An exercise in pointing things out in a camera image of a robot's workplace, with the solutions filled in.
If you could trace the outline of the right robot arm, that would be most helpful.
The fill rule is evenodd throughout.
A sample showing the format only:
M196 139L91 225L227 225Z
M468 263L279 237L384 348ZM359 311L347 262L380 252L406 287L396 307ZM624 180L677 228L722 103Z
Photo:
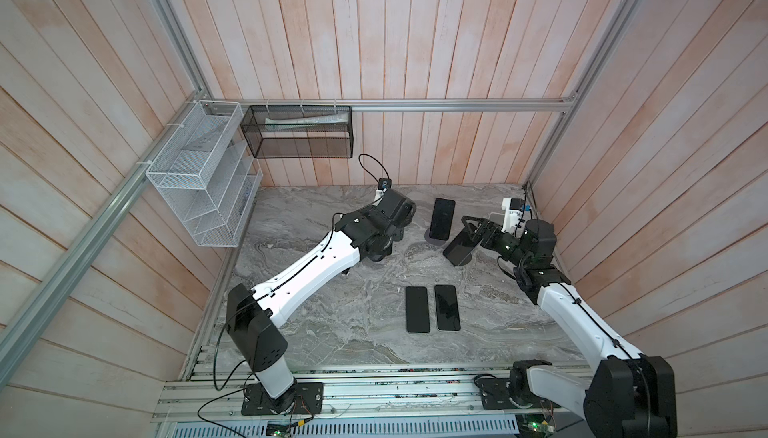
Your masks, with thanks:
M490 219L465 216L462 223L471 248L482 246L512 264L508 277L567 334L593 372L585 380L547 361L517 361L508 385L512 403L548 400L582 418L596 437L676 436L672 367L613 330L555 267L552 224L532 219L515 235Z

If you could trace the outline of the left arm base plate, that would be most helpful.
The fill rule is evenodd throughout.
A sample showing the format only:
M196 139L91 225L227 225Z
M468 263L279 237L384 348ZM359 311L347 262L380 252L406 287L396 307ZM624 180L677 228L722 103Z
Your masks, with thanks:
M322 382L295 382L278 398L272 398L261 383L244 389L243 416L272 416L289 413L314 416L321 413L324 398Z

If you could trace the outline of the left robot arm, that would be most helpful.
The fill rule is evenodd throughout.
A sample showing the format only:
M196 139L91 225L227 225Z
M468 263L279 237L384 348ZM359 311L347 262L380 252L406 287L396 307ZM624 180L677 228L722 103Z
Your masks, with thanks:
M258 384L275 404L294 393L296 380L284 354L280 328L326 283L360 261L380 261L403 238L416 204L402 193L379 191L373 203L336 213L330 231L307 254L273 278L250 289L230 290L223 330L234 342Z

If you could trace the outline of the black phone stand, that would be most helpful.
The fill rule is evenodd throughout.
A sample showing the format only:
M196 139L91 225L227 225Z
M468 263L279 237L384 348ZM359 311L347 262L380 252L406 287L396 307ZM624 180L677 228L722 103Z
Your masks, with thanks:
M423 286L405 289L406 330L409 333L429 333L430 315L428 291Z

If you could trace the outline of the white phone front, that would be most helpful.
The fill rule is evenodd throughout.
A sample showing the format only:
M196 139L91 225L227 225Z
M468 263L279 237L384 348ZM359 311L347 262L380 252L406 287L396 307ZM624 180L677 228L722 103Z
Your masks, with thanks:
M460 313L456 287L438 284L434 286L437 327L442 331L460 331Z

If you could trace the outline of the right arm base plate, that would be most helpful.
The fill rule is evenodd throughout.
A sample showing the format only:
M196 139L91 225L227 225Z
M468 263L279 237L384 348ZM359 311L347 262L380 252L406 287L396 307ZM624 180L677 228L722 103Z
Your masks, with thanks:
M510 394L510 381L495 375L482 373L473 378L473 384L480 393L484 410L526 410L551 409L558 405L547 399L515 398Z

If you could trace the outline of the dark phone stand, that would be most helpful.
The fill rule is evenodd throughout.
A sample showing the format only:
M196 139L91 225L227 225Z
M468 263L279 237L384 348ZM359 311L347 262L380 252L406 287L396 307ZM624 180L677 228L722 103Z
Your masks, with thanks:
M443 256L454 267L464 266L471 260L472 252L476 246L476 241L464 229L445 247Z

